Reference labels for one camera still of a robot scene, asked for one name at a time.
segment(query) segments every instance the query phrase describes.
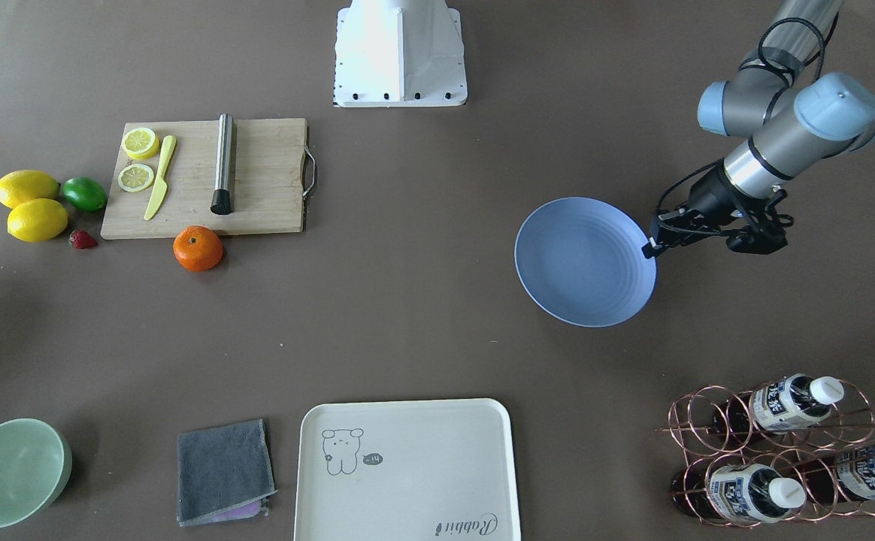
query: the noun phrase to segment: bottle label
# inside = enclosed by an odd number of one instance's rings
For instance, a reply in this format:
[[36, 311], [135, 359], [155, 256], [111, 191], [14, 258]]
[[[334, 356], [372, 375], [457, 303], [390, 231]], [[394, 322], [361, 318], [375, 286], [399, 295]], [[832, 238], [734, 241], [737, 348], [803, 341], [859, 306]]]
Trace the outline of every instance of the bottle label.
[[866, 500], [875, 500], [875, 445], [843, 452], [836, 470], [846, 489]]
[[760, 464], [722, 466], [712, 472], [708, 483], [708, 496], [715, 510], [733, 524], [751, 526], [758, 521], [772, 523], [778, 518], [761, 514], [748, 494], [748, 484], [755, 470], [765, 468]]
[[759, 427], [766, 431], [790, 431], [792, 428], [811, 427], [828, 417], [827, 414], [812, 417], [795, 403], [791, 391], [792, 381], [801, 376], [801, 373], [796, 373], [754, 391], [751, 396], [751, 412]]

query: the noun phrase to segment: wooden cutting board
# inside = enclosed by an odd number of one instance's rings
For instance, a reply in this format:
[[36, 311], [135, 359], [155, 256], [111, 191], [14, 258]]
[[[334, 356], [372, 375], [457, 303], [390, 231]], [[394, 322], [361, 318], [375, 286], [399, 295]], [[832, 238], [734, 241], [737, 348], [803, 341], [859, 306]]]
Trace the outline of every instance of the wooden cutting board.
[[134, 163], [147, 164], [156, 173], [159, 154], [138, 162], [121, 148], [100, 232], [105, 239], [176, 237], [188, 225], [203, 225], [218, 235], [297, 233], [303, 229], [306, 119], [234, 121], [234, 212], [227, 216], [210, 211], [218, 121], [131, 122], [124, 126], [124, 134], [138, 127], [152, 129], [160, 140], [169, 134], [177, 137], [177, 149], [167, 168], [167, 195], [156, 215], [143, 219], [151, 189], [124, 192], [117, 176]]

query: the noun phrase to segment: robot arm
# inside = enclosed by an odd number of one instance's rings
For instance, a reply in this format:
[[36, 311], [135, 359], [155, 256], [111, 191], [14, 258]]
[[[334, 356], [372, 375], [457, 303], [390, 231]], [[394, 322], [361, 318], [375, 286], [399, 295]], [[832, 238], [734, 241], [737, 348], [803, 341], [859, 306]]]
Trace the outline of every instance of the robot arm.
[[[802, 89], [792, 105], [756, 130], [692, 185], [689, 199], [662, 212], [659, 201], [643, 254], [657, 257], [675, 246], [712, 236], [726, 237], [729, 249], [768, 254], [788, 242], [790, 216], [775, 206], [783, 186], [817, 161], [856, 150], [875, 135], [875, 96], [849, 75], [831, 73]], [[722, 229], [736, 219], [741, 229]]]
[[748, 137], [788, 109], [792, 88], [806, 65], [819, 56], [835, 29], [843, 0], [787, 0], [775, 14], [758, 47], [741, 61], [731, 81], [712, 83], [698, 103], [698, 124], [712, 133]]

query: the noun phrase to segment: stainless steel muddler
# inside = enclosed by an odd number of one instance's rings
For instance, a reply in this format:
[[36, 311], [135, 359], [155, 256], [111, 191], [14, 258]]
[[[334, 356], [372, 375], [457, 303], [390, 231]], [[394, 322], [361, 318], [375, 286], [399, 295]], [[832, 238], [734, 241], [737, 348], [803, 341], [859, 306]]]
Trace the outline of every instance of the stainless steel muddler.
[[231, 184], [234, 172], [234, 117], [220, 116], [217, 131], [217, 172], [213, 179], [213, 198], [210, 211], [219, 215], [231, 213]]

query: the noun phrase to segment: blue plate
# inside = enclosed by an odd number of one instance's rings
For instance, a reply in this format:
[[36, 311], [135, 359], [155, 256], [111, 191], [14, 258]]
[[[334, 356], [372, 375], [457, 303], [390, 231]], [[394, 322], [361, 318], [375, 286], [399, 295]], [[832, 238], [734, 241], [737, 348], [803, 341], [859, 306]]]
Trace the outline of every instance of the blue plate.
[[655, 288], [641, 228], [603, 201], [564, 198], [524, 220], [514, 264], [524, 290], [545, 312], [583, 328], [617, 325], [641, 311]]

